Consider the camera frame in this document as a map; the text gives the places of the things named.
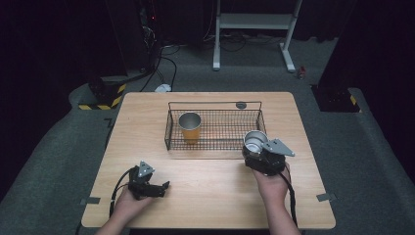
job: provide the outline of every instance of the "gray carpet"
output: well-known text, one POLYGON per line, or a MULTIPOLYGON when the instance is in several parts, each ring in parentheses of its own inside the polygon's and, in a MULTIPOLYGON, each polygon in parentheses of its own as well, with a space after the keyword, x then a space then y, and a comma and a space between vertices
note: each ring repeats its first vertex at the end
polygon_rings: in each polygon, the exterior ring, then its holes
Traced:
MULTIPOLYGON (((414 185, 372 117, 364 94, 350 89, 361 113, 322 113, 315 102, 310 84, 318 82, 335 45, 336 41, 292 41, 290 52, 296 66, 306 68, 302 80, 287 72, 276 43, 251 43, 235 52, 222 50, 220 71, 211 70, 211 49, 183 46, 173 53, 178 48, 170 47, 163 53, 177 65, 173 92, 294 94, 323 183, 338 198, 331 203, 337 226, 306 234, 415 234, 414 185)), ((223 47, 236 50, 241 44, 223 43, 223 47)), ((173 64, 161 60, 159 70, 170 84, 173 64)), ((124 93, 141 90, 146 81, 128 83, 124 93)), ((161 80, 155 75, 144 91, 153 92, 159 85, 161 80)), ((70 94, 73 109, 43 137, 2 201, 0 234, 75 234, 85 208, 81 200, 92 189, 109 124, 119 109, 79 110, 77 104, 87 93, 85 84, 70 94)), ((79 227, 81 235, 95 231, 79 227)), ((167 231, 141 231, 162 233, 167 231)))

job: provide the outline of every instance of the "tape piece on table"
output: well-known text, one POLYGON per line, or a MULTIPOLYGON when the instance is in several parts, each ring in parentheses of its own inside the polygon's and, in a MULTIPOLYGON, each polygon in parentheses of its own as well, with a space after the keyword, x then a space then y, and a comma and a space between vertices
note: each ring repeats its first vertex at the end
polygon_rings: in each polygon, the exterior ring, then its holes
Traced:
POLYGON ((88 199, 82 199, 80 201, 81 205, 87 205, 87 204, 100 204, 101 198, 93 198, 89 197, 88 199))
POLYGON ((318 202, 323 202, 327 200, 329 200, 329 202, 332 202, 332 201, 337 200, 337 197, 335 194, 325 193, 325 194, 317 195, 317 199, 318 199, 318 202))

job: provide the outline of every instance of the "yellow and black hazard tape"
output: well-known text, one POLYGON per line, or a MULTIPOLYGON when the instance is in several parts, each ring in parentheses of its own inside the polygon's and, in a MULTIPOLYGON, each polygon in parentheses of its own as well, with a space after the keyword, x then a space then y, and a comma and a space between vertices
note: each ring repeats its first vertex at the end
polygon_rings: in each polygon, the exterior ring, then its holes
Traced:
POLYGON ((115 98, 108 104, 79 104, 80 110, 112 110, 115 109, 121 101, 122 93, 126 84, 121 85, 115 95, 115 98))

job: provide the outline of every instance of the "cup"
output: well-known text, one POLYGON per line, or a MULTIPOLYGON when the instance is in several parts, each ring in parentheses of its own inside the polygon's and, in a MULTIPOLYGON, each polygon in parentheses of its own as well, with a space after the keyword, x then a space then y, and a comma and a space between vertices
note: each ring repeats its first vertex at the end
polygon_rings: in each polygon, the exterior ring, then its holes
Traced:
POLYGON ((179 117, 179 126, 187 144, 198 143, 201 134, 201 123, 201 117, 193 112, 184 113, 179 117))

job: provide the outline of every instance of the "black metal base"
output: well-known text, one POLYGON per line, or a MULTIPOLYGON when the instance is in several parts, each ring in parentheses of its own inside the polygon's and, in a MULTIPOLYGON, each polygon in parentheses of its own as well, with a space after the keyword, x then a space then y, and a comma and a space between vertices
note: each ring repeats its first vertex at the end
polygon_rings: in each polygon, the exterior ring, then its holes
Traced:
POLYGON ((321 112, 360 112, 356 100, 347 89, 321 88, 318 85, 312 85, 311 90, 321 112))

